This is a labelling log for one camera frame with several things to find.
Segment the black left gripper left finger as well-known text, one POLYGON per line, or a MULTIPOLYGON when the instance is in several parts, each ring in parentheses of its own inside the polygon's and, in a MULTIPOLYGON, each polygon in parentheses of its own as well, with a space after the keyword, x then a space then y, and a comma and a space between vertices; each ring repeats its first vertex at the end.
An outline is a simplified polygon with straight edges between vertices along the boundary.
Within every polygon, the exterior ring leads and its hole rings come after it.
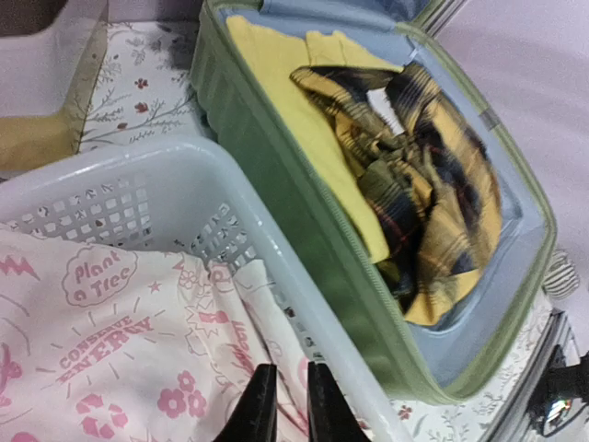
POLYGON ((259 364, 214 442, 274 442, 277 437, 277 368, 259 364))

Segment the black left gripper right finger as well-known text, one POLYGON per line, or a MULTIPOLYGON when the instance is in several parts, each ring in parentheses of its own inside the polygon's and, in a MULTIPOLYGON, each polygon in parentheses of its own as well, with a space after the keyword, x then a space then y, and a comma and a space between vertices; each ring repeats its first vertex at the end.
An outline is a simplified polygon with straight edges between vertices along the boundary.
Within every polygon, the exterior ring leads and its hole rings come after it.
POLYGON ((307 365, 307 421, 311 442, 369 442, 326 364, 307 365))

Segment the white pink printed cloth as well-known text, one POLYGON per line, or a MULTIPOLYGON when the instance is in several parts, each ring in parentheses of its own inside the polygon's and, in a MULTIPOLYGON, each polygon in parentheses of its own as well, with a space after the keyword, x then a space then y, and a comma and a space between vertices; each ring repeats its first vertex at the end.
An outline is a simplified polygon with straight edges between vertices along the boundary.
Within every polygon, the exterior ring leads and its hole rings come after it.
POLYGON ((307 360, 263 261, 238 271, 1 229, 1 437, 210 441, 274 364, 277 437, 304 441, 307 360))

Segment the white plastic mesh basket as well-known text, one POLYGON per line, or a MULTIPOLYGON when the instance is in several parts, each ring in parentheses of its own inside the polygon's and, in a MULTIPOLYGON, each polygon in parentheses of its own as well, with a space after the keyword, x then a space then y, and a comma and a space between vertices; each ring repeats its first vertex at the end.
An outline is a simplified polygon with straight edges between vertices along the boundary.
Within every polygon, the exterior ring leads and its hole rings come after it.
POLYGON ((309 362, 329 368, 370 441, 404 441, 387 397, 237 163, 198 138, 115 146, 1 186, 1 229, 128 251, 184 252, 231 271, 261 260, 309 362))

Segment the yellow plaid garment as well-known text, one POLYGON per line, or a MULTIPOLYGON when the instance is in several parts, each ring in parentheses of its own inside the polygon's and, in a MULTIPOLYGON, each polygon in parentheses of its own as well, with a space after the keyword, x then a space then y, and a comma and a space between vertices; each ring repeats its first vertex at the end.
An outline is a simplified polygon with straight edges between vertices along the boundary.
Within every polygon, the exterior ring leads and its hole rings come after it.
POLYGON ((500 241, 485 145, 421 64, 303 66, 291 78, 327 117, 378 219, 391 295, 407 321, 433 326, 474 289, 500 241))

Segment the green hard-shell suitcase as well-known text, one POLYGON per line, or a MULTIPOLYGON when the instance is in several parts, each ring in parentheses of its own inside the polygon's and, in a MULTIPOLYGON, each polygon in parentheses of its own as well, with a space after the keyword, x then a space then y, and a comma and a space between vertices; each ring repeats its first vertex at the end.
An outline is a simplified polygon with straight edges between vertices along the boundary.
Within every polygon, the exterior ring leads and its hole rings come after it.
POLYGON ((508 354, 556 222, 430 34, 453 1, 206 1, 191 85, 382 388, 454 404, 508 354))

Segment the plain yellow garment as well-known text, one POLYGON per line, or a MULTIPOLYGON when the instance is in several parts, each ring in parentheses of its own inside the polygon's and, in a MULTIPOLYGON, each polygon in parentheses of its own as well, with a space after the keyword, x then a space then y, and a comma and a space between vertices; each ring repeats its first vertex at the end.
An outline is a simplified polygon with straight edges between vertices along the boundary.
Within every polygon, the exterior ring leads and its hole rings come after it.
POLYGON ((234 44, 284 124, 359 230, 371 261, 377 263, 388 258, 389 248, 381 226, 349 171, 331 124, 290 79, 290 74, 308 65, 395 72, 401 67, 376 57, 337 30, 330 35, 311 30, 304 38, 299 38, 253 24, 240 15, 227 18, 225 23, 234 44))

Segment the drawer cabinet with dark top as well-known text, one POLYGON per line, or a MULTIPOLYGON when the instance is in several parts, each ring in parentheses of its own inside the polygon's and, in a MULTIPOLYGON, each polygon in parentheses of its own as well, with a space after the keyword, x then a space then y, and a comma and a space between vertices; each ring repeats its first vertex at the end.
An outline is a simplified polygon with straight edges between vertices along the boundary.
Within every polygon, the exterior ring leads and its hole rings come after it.
POLYGON ((108 5, 2 2, 2 178, 78 153, 107 50, 108 5))

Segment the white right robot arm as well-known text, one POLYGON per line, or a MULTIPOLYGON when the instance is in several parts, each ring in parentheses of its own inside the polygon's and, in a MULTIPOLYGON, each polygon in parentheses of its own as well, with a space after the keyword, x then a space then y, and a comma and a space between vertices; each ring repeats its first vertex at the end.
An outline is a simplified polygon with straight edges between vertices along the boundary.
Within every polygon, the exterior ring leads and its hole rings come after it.
POLYGON ((557 346, 527 405, 532 427, 544 438, 561 434, 588 407, 588 354, 565 366, 557 346))

